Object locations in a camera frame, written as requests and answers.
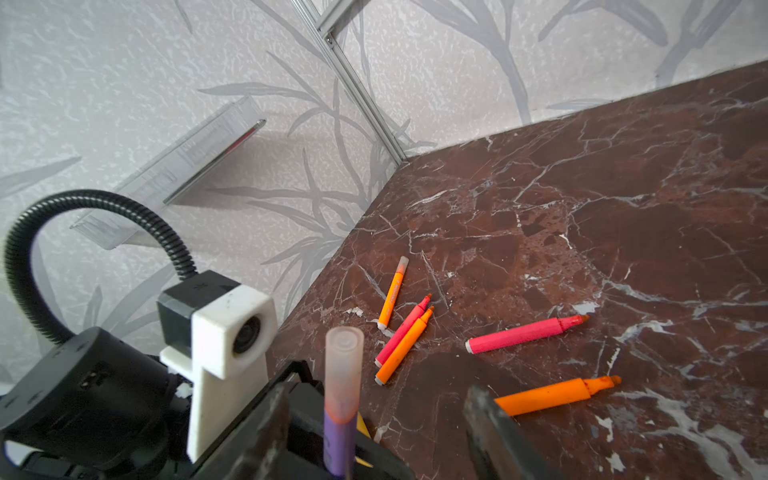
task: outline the red marker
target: red marker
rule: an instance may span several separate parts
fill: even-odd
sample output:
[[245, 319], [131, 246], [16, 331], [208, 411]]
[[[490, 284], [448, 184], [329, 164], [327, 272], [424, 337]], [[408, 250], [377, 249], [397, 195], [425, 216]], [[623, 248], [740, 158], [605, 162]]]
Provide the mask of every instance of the red marker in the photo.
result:
[[395, 351], [397, 346], [400, 344], [400, 341], [406, 336], [406, 333], [408, 333], [408, 330], [411, 329], [414, 323], [416, 323], [416, 320], [419, 319], [422, 315], [424, 315], [424, 312], [427, 310], [427, 305], [429, 305], [429, 300], [432, 298], [432, 294], [424, 297], [424, 300], [422, 302], [413, 307], [413, 310], [411, 310], [411, 313], [406, 317], [406, 320], [402, 323], [400, 328], [397, 329], [395, 332], [395, 335], [392, 336], [391, 339], [384, 345], [384, 349], [381, 351], [381, 353], [376, 357], [376, 360], [374, 360], [374, 363], [379, 368], [382, 368], [382, 365], [384, 365], [384, 362], [389, 358], [390, 355], [392, 355], [392, 352]]
[[467, 352], [483, 353], [490, 350], [503, 349], [506, 346], [531, 340], [543, 339], [548, 336], [560, 335], [572, 326], [581, 325], [589, 319], [589, 315], [569, 316], [559, 319], [551, 318], [530, 325], [519, 326], [504, 332], [492, 333], [467, 340]]

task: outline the clear plastic shelf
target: clear plastic shelf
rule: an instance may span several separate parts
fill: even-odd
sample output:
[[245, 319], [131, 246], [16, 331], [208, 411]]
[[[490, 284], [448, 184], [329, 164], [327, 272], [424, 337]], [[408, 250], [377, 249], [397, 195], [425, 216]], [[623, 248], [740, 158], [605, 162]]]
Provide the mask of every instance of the clear plastic shelf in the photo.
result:
[[[251, 97], [230, 102], [120, 183], [114, 192], [159, 214], [265, 123], [266, 115]], [[70, 228], [106, 250], [139, 230], [127, 218], [104, 210], [86, 210]]]

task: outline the yellow marker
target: yellow marker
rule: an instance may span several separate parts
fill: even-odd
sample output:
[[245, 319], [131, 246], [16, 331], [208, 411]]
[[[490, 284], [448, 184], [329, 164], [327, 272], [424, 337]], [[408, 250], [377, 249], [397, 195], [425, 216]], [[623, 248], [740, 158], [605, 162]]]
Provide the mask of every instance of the yellow marker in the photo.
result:
[[[371, 438], [371, 434], [368, 432], [368, 427], [366, 427], [366, 423], [362, 420], [362, 415], [360, 415], [360, 412], [357, 412], [357, 431], [368, 437]], [[355, 457], [355, 461], [358, 462], [360, 465], [364, 465], [366, 467], [373, 467], [373, 465], [369, 464], [365, 460], [361, 460], [360, 457]]]
[[395, 308], [395, 300], [397, 300], [397, 294], [400, 291], [402, 277], [406, 274], [407, 266], [408, 258], [400, 257], [400, 263], [397, 264], [395, 278], [392, 279], [392, 285], [389, 286], [389, 293], [386, 294], [386, 300], [384, 300], [382, 314], [379, 315], [379, 330], [386, 330], [386, 327], [389, 325], [389, 317], [392, 316], [392, 310]]
[[599, 379], [573, 379], [567, 382], [543, 386], [540, 389], [515, 393], [496, 399], [498, 406], [509, 415], [522, 415], [549, 409], [566, 403], [590, 399], [601, 390], [611, 389], [621, 383], [620, 376], [602, 376]]
[[416, 340], [419, 339], [419, 336], [427, 327], [429, 317], [432, 316], [432, 312], [434, 311], [435, 307], [430, 306], [429, 310], [424, 312], [424, 315], [422, 315], [420, 319], [416, 320], [416, 323], [414, 323], [411, 329], [408, 330], [408, 333], [406, 333], [406, 336], [403, 337], [395, 351], [392, 352], [392, 355], [389, 356], [386, 362], [384, 362], [384, 365], [382, 365], [382, 368], [379, 370], [379, 372], [376, 373], [376, 383], [379, 385], [384, 385], [387, 383], [389, 377], [392, 376], [392, 374], [395, 372], [395, 369], [397, 369], [397, 367], [402, 362], [402, 359], [406, 357], [408, 351], [411, 349], [413, 344], [416, 343]]

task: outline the wall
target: wall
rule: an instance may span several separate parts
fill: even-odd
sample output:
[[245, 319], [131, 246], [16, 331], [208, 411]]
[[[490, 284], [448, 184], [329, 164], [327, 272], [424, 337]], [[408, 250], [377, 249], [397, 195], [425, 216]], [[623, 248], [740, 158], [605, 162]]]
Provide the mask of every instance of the wall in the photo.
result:
[[[163, 216], [215, 269], [273, 292], [283, 318], [394, 170], [289, 2], [143, 0], [0, 5], [0, 234], [29, 204], [111, 189], [222, 104], [250, 94], [266, 127]], [[144, 237], [105, 251], [53, 220], [39, 286], [75, 332], [163, 346], [154, 299], [174, 281]], [[48, 343], [0, 279], [0, 382]]]
[[761, 61], [767, 32], [765, 0], [368, 0], [342, 37], [412, 154]]

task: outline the black flexible hose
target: black flexible hose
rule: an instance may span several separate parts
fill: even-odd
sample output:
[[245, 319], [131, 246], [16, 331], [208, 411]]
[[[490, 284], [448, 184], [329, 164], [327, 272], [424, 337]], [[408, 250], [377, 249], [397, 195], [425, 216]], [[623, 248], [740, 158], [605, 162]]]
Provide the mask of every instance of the black flexible hose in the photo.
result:
[[197, 274], [189, 250], [174, 229], [135, 200], [102, 190], [70, 190], [40, 200], [25, 210], [8, 232], [5, 276], [16, 302], [31, 324], [56, 345], [66, 342], [74, 333], [54, 316], [38, 290], [32, 276], [32, 243], [51, 218], [80, 208], [107, 210], [132, 220], [160, 243], [180, 279], [186, 280]]

